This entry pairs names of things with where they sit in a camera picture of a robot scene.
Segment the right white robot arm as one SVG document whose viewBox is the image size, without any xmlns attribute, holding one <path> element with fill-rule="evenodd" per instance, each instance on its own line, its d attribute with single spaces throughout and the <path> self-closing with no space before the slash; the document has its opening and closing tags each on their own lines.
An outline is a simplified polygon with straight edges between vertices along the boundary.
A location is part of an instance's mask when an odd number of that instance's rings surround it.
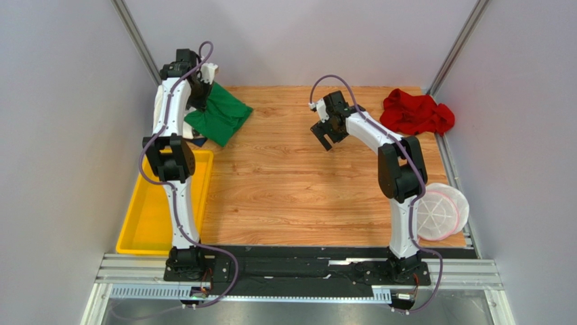
<svg viewBox="0 0 577 325">
<path fill-rule="evenodd" d="M 325 150 L 351 135 L 377 155 L 379 187 L 391 209 L 388 261 L 400 271 L 416 268 L 420 259 L 414 207 L 424 194 L 427 181 L 419 140 L 386 129 L 363 108 L 349 105 L 341 91 L 308 105 L 320 119 L 310 130 Z"/>
</svg>

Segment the green t shirt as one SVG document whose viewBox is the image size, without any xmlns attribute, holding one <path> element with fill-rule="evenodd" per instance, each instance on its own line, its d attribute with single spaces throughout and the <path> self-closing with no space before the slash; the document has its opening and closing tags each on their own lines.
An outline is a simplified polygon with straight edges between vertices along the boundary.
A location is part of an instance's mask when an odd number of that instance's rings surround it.
<svg viewBox="0 0 577 325">
<path fill-rule="evenodd" d="M 188 113 L 184 122 L 207 139 L 225 147 L 252 112 L 250 106 L 214 82 L 205 110 Z"/>
</svg>

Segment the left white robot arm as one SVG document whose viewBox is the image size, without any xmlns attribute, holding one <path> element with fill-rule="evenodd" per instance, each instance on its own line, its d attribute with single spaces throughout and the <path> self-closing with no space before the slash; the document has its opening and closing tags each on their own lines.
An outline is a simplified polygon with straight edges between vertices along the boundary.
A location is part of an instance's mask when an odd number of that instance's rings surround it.
<svg viewBox="0 0 577 325">
<path fill-rule="evenodd" d="M 159 72 L 162 83 L 154 103 L 153 134 L 143 139 L 140 158 L 148 161 L 155 176 L 152 183 L 164 188 L 169 203 L 173 233 L 167 259 L 169 271 L 205 269 L 191 201 L 196 161 L 186 136 L 193 132 L 184 117 L 205 110 L 216 71 L 216 65 L 191 49 L 178 49 L 175 60 Z"/>
</svg>

